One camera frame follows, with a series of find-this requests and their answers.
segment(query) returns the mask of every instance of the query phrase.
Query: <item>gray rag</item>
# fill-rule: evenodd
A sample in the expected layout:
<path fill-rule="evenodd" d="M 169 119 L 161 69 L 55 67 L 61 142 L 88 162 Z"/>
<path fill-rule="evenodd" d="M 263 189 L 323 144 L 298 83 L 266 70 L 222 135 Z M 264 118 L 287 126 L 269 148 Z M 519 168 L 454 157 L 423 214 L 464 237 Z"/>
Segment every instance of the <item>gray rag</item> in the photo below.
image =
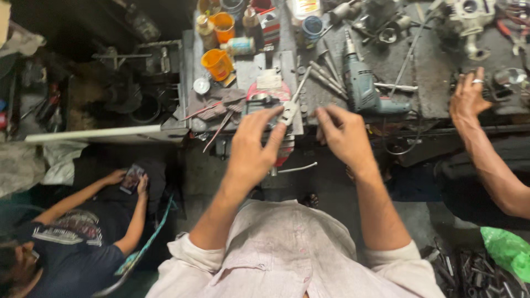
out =
<path fill-rule="evenodd" d="M 240 100 L 244 98 L 246 98 L 246 91 L 241 89 L 215 89 L 210 90 L 210 92 L 204 96 L 198 95 L 194 90 L 192 90 L 190 92 L 188 115 L 205 107 L 211 106 L 219 100 L 221 100 L 223 104 L 197 114 L 197 117 L 204 121 L 208 121 L 223 115 L 227 110 L 234 110 L 235 112 L 240 113 L 243 111 L 243 106 L 245 103 L 245 101 Z"/>

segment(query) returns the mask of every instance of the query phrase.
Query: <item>green plastic bag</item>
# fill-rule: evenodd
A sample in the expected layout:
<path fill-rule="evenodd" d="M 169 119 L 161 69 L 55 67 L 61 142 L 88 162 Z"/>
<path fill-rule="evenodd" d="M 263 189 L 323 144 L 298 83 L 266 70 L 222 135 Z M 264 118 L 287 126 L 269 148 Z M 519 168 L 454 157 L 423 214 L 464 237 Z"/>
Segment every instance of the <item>green plastic bag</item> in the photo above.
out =
<path fill-rule="evenodd" d="M 495 263 L 530 283 L 530 244 L 503 229 L 481 227 L 484 245 Z"/>

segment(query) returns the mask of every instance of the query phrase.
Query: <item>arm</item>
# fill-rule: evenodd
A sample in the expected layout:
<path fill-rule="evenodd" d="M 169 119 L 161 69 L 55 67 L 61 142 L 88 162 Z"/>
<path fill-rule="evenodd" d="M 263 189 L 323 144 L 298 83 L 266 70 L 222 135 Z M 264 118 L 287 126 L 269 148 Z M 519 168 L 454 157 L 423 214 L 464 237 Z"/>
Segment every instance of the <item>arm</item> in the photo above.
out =
<path fill-rule="evenodd" d="M 366 246 L 382 251 L 407 246 L 411 238 L 383 184 L 363 118 L 331 105 L 318 108 L 316 115 L 320 123 L 317 138 L 327 143 L 355 176 Z"/>
<path fill-rule="evenodd" d="M 476 78 L 484 78 L 479 67 Z M 524 185 L 495 152 L 482 130 L 478 114 L 491 107 L 482 98 L 482 84 L 472 83 L 474 73 L 461 77 L 451 98 L 450 114 L 456 130 L 491 198 L 506 214 L 530 219 L 530 188 Z"/>
<path fill-rule="evenodd" d="M 243 118 L 219 191 L 190 234 L 167 244 L 173 257 L 158 267 L 158 280 L 146 297 L 195 297 L 221 268 L 240 203 L 276 161 L 286 126 L 277 124 L 265 147 L 261 137 L 269 120 L 282 110 L 264 109 Z"/>
<path fill-rule="evenodd" d="M 286 126 L 276 125 L 265 147 L 261 137 L 267 123 L 283 107 L 264 109 L 245 116 L 232 139 L 228 168 L 211 205 L 190 232 L 190 240 L 205 250 L 221 249 L 234 222 L 239 204 L 274 165 Z"/>
<path fill-rule="evenodd" d="M 128 256 L 133 252 L 136 245 L 140 241 L 140 237 L 144 231 L 145 214 L 147 212 L 147 174 L 145 174 L 138 184 L 138 202 L 132 215 L 129 228 L 125 236 L 114 243 L 125 256 Z"/>
<path fill-rule="evenodd" d="M 103 187 L 119 183 L 121 180 L 123 180 L 123 176 L 125 175 L 125 173 L 126 171 L 115 170 L 105 178 L 102 178 L 92 183 L 91 185 L 83 188 L 82 190 L 76 192 L 75 194 L 62 199 L 57 204 L 53 205 L 50 209 L 44 211 L 39 216 L 35 217 L 33 221 L 40 222 L 45 225 L 52 223 L 54 220 L 58 219 L 66 212 L 72 210 L 73 208 L 81 205 L 86 200 L 93 197 Z"/>
<path fill-rule="evenodd" d="M 445 297 L 386 191 L 363 118 L 337 106 L 315 112 L 320 123 L 317 139 L 327 143 L 355 177 L 365 256 L 372 271 L 419 297 Z"/>

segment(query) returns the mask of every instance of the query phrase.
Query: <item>workbench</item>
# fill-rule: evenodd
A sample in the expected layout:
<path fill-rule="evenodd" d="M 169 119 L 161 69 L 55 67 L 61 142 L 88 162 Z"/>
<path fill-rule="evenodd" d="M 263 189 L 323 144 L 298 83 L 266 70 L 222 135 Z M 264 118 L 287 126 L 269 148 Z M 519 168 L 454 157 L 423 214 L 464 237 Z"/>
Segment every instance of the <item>workbench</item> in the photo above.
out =
<path fill-rule="evenodd" d="M 297 30 L 290 22 L 290 12 L 287 8 L 285 0 L 273 1 L 276 3 L 277 14 L 280 19 L 280 41 L 275 43 L 276 54 L 282 51 L 291 51 L 296 61 L 296 55 L 300 55 L 301 65 L 308 66 L 310 60 L 314 60 L 323 65 L 318 60 L 318 55 L 324 50 L 324 44 L 319 41 L 315 49 L 305 50 L 297 49 L 296 33 Z M 427 10 L 429 3 L 421 3 L 423 11 Z M 414 21 L 420 22 L 418 17 L 418 10 L 414 3 L 405 6 L 405 11 Z M 327 28 L 329 24 L 329 15 L 326 13 L 322 16 L 324 26 Z M 429 23 L 431 27 L 435 26 L 435 21 Z M 345 27 L 343 23 L 335 25 L 323 37 L 330 46 L 330 53 L 332 59 L 337 66 L 338 72 L 342 73 L 342 55 L 345 43 Z M 364 57 L 364 62 L 367 63 L 373 70 L 374 74 L 380 78 L 384 83 L 393 84 L 399 71 L 403 60 L 409 50 L 412 42 L 413 34 L 418 30 L 417 27 L 409 29 L 408 34 L 402 33 L 402 37 L 397 42 L 388 47 L 381 47 L 375 44 L 368 44 L 361 46 L 362 37 L 359 33 L 354 32 L 353 39 L 357 46 L 358 52 Z M 489 48 L 491 56 L 486 60 L 477 62 L 469 60 L 465 53 L 462 52 L 444 52 L 440 46 L 440 40 L 434 30 L 424 30 L 420 36 L 418 44 L 414 50 L 414 55 L 407 66 L 403 77 L 401 78 L 401 85 L 417 85 L 418 92 L 412 95 L 407 93 L 399 93 L 393 97 L 393 100 L 400 102 L 411 102 L 413 110 L 419 111 L 424 118 L 424 127 L 432 127 L 445 129 L 446 133 L 455 133 L 452 128 L 448 113 L 450 94 L 450 77 L 459 68 L 468 71 L 478 66 L 485 68 L 486 74 L 492 74 L 494 71 L 505 67 L 522 68 L 521 58 L 514 56 L 511 52 L 511 42 L 503 37 L 493 24 L 488 25 L 484 32 L 480 35 L 477 41 L 479 47 Z M 205 50 L 202 46 L 202 41 L 198 34 L 192 30 L 185 31 L 183 35 L 183 48 L 185 53 L 185 72 L 186 82 L 184 82 L 184 89 L 190 92 L 193 82 L 199 77 L 207 76 L 207 71 L 200 64 L 200 58 Z M 239 87 L 244 89 L 248 85 L 248 81 L 255 81 L 259 74 L 260 57 L 236 56 L 236 67 L 238 61 L 245 60 L 254 68 L 236 69 L 238 81 L 231 87 Z M 311 80 L 305 85 L 306 93 L 301 97 L 301 102 L 307 104 L 308 114 L 310 114 L 316 107 L 327 106 L 328 104 L 337 104 L 346 108 L 346 103 L 336 96 L 332 91 L 328 90 L 321 83 L 309 78 Z M 514 126 L 511 123 L 513 115 L 527 114 L 530 115 L 530 109 L 520 99 L 520 90 L 515 90 L 515 93 L 504 98 L 507 101 L 497 104 L 490 112 L 484 113 L 485 116 L 481 118 L 483 126 L 488 127 L 489 131 L 495 131 L 495 127 L 503 126 L 505 132 L 509 132 L 513 126 L 514 131 L 530 130 L 530 125 L 523 124 L 522 126 Z M 193 119 L 189 121 L 191 130 L 200 134 L 203 132 L 215 131 L 221 119 L 210 121 L 208 123 Z M 381 117 L 365 116 L 367 123 L 381 123 Z M 409 128 L 416 123 L 414 117 L 399 116 L 389 117 L 389 122 L 408 122 Z M 164 128 L 171 128 L 176 123 L 176 120 L 170 119 L 163 125 Z M 316 126 L 317 121 L 314 118 L 307 117 L 304 124 L 308 126 Z M 224 131 L 230 132 L 236 129 L 235 125 L 229 124 Z"/>

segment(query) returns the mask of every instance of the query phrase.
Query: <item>power cord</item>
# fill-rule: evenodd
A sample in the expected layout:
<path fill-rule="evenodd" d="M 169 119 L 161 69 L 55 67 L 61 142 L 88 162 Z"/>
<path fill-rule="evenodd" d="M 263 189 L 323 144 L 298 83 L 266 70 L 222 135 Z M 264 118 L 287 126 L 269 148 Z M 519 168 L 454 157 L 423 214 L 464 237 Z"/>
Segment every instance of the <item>power cord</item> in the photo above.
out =
<path fill-rule="evenodd" d="M 385 135 L 386 135 L 386 117 L 383 118 L 383 129 L 382 129 L 382 132 L 381 132 L 381 143 L 383 144 L 383 147 L 385 148 L 385 150 L 388 153 L 390 153 L 392 155 L 403 155 L 403 154 L 407 154 L 407 153 L 411 152 L 412 149 L 414 149 L 414 147 L 416 147 L 416 144 L 418 143 L 418 140 L 420 139 L 420 135 L 421 135 L 421 124 L 423 122 L 423 116 L 416 110 L 411 110 L 411 112 L 416 113 L 416 115 L 418 116 L 418 133 L 416 134 L 416 138 L 414 139 L 414 144 L 412 144 L 407 150 L 405 150 L 403 152 L 392 152 L 386 146 L 386 139 L 385 139 Z"/>

